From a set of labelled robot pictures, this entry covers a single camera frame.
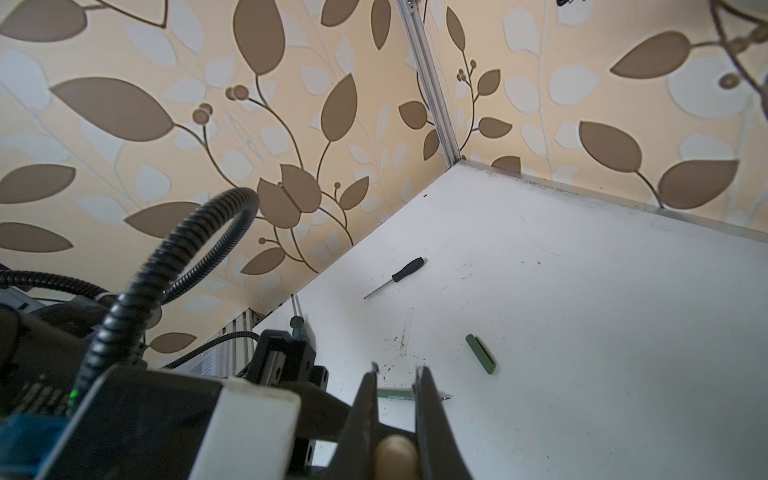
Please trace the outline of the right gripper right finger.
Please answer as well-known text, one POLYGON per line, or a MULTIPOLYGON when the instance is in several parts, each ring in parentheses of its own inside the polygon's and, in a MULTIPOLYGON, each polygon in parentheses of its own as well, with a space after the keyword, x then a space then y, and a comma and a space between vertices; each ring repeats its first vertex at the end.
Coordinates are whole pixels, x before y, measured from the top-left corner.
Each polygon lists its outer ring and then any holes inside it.
POLYGON ((417 368, 413 393, 415 434, 422 478, 472 479, 450 428, 434 377, 427 366, 417 368))

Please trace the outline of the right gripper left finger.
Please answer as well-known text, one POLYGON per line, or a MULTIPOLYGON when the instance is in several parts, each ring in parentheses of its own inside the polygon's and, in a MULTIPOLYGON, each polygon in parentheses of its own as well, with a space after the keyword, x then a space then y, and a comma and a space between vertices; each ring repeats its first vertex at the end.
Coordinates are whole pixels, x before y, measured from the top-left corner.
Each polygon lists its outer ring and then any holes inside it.
POLYGON ((372 479, 379 428, 378 368, 362 378, 323 479, 372 479))

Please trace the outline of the tan pen cap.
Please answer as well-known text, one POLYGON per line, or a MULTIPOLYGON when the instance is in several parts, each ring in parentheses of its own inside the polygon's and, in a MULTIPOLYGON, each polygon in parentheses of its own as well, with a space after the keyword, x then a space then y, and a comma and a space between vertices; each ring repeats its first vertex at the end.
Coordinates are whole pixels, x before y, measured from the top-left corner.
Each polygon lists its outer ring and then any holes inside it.
POLYGON ((415 444, 402 435, 385 437, 377 446, 373 462, 374 480, 419 480, 419 454, 415 444))

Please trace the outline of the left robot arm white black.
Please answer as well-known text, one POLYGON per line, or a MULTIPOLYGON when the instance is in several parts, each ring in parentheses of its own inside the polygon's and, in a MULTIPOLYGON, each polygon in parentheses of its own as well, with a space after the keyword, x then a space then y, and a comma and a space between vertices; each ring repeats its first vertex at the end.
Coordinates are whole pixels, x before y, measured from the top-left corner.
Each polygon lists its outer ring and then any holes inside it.
MULTIPOLYGON (((197 285, 238 244, 259 208, 233 188, 195 209, 163 240, 127 290, 115 295, 58 274, 5 270, 3 288, 68 293, 61 305, 1 308, 1 475, 31 479, 97 378, 115 365, 142 368, 143 335, 163 305, 197 285)), ((182 479, 208 414, 201 396, 134 389, 112 401, 63 468, 68 479, 182 479)))

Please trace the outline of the green pen left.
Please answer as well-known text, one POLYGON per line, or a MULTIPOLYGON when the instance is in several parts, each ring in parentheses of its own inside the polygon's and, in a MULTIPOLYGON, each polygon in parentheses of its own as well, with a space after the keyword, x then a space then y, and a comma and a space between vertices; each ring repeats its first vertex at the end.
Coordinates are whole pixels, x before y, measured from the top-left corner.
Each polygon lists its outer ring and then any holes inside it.
POLYGON ((379 388, 377 390, 377 396, 382 399, 391 399, 391 400, 404 400, 404 401, 415 400, 414 392, 409 389, 379 388))

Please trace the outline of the green pen cap left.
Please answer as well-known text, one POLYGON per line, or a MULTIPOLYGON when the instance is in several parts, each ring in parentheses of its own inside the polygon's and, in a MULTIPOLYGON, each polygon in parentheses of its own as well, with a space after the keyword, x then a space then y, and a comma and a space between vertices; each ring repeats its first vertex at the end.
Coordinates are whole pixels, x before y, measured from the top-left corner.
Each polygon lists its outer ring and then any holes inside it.
POLYGON ((468 334, 465 341, 476 359, 488 375, 493 375, 497 370, 497 361, 489 348, 479 336, 468 334))

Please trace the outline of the green handled screwdriver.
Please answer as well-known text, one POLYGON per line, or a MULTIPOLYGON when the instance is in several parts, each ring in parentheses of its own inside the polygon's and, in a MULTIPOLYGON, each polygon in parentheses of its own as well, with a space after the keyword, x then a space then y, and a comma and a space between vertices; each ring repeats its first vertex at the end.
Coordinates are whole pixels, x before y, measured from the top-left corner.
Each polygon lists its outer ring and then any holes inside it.
POLYGON ((293 315, 289 321, 291 334, 294 340, 310 342, 310 336, 306 329, 306 321, 301 313, 298 300, 294 294, 291 295, 291 305, 293 315))

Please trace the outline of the black handled screwdriver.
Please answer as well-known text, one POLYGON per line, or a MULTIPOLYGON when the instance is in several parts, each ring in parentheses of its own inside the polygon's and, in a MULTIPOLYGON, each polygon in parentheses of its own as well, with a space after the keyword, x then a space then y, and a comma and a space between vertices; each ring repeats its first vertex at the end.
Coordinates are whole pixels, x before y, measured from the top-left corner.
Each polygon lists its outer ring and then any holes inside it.
POLYGON ((418 270, 420 270, 424 265, 426 264, 426 260, 423 257, 418 257, 412 261, 410 261, 408 264, 403 266, 399 271, 395 272, 391 275, 391 278, 387 280, 384 284, 377 287, 375 290, 370 292, 369 294, 365 295, 363 297, 364 300, 368 300, 378 294, 380 294, 382 291, 384 291, 386 288, 391 286, 392 284, 399 283, 403 279, 407 278, 408 276, 414 274, 418 270))

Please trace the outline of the aluminium frame rails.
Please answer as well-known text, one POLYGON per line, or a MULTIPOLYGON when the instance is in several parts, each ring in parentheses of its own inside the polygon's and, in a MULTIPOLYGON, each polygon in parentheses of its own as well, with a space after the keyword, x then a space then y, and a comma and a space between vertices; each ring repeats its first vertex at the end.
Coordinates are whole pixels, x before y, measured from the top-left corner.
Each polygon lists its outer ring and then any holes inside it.
POLYGON ((396 5, 415 62, 417 83, 432 115, 448 168, 451 168, 461 160, 462 155, 451 123, 450 112, 443 95, 425 26, 422 22, 420 7, 418 2, 413 0, 397 0, 396 5))

